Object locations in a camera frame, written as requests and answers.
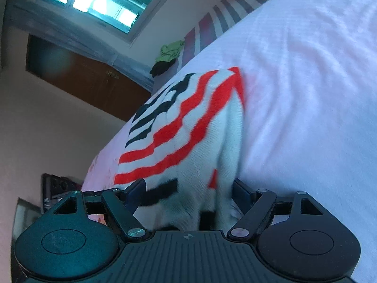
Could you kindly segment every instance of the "mattress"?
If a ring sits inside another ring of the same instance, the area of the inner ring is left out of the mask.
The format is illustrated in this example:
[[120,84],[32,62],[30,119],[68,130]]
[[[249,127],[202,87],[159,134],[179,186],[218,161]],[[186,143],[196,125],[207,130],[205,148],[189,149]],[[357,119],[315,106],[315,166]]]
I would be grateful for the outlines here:
[[[360,283],[377,282],[376,34],[377,0],[269,0],[171,79],[240,68],[239,178],[318,200],[359,239]],[[83,190],[113,186],[129,125],[93,161]]]

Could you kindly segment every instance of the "white fabric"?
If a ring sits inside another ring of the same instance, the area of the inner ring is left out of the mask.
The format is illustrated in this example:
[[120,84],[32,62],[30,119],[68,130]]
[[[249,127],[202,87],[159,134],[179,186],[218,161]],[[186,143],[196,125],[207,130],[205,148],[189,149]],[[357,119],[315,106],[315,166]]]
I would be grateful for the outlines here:
[[[361,243],[359,283],[377,282],[376,34],[377,0],[270,0],[172,79],[240,68],[240,179],[279,195],[307,191],[331,211]],[[127,127],[103,158],[120,155]],[[84,188],[98,186],[92,177]]]

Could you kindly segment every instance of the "red stripe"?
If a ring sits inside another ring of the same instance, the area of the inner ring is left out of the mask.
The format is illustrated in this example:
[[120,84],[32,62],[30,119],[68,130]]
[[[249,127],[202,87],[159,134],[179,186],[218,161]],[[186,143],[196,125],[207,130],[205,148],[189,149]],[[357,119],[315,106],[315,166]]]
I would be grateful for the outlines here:
[[208,188],[216,189],[217,187],[217,169],[213,171],[212,179],[210,183],[208,184]]
[[205,137],[207,128],[216,114],[227,104],[233,90],[235,75],[231,75],[222,82],[211,96],[208,110],[203,117],[197,122],[190,133],[189,142],[175,153],[169,154],[162,161],[151,167],[140,167],[129,173],[118,174],[115,176],[114,184],[127,184],[138,178],[147,178],[155,174],[160,174],[167,168],[177,165],[181,162],[191,150]]
[[232,68],[229,68],[229,70],[233,71],[236,75],[234,87],[235,87],[235,89],[238,93],[240,100],[241,100],[242,107],[245,108],[244,86],[242,84],[242,76],[241,76],[240,70],[239,70],[238,67],[232,67]]
[[217,70],[210,71],[202,75],[199,78],[199,82],[197,84],[197,90],[195,91],[195,93],[180,104],[180,114],[178,115],[178,117],[173,122],[162,127],[155,134],[153,134],[153,141],[146,148],[141,149],[141,150],[129,151],[122,154],[121,157],[119,158],[119,164],[122,164],[124,162],[132,162],[132,161],[136,161],[138,159],[147,157],[153,154],[155,148],[171,140],[178,133],[179,129],[182,127],[183,125],[182,121],[183,121],[184,116],[186,116],[191,110],[197,107],[200,104],[200,102],[203,100],[205,88],[210,78],[216,73],[217,73]]

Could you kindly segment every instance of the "beige wall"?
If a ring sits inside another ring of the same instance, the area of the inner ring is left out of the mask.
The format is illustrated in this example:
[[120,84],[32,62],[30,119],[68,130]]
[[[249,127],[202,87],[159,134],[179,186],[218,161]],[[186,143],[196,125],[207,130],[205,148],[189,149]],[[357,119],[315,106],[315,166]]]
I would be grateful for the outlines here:
[[130,46],[111,34],[96,21],[88,24],[87,16],[80,13],[67,13],[60,7],[40,2],[44,7],[57,12],[76,24],[99,36],[118,52],[125,54],[144,65],[152,66],[163,44],[183,39],[199,20],[220,0],[167,0],[152,20]]
[[46,172],[84,179],[96,154],[123,121],[25,71],[28,35],[3,32],[0,75],[0,277],[10,282],[10,247],[17,198],[40,205]]

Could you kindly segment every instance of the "black electronic device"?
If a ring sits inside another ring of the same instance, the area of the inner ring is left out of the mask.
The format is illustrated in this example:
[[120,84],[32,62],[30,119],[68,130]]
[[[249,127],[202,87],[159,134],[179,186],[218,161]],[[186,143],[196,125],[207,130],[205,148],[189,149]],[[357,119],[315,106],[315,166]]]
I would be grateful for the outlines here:
[[[139,179],[123,191],[66,195],[16,241],[26,282],[353,282],[358,240],[306,192],[277,197],[235,180],[244,216],[224,235],[147,231],[133,216],[145,191]],[[108,226],[88,213],[103,214]],[[271,225],[283,214],[289,219]]]

